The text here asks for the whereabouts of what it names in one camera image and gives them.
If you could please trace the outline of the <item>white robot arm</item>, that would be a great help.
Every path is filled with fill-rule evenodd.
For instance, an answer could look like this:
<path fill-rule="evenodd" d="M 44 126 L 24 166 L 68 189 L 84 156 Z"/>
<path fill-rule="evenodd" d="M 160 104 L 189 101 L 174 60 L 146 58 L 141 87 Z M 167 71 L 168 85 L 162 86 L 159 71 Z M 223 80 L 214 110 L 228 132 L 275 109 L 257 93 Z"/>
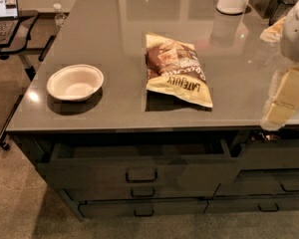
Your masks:
<path fill-rule="evenodd" d="M 285 17 L 264 30 L 260 39 L 280 42 L 281 54 L 297 62 L 289 69 L 277 70 L 271 80 L 260 126 L 265 130 L 278 130 L 299 110 L 299 0 Z"/>

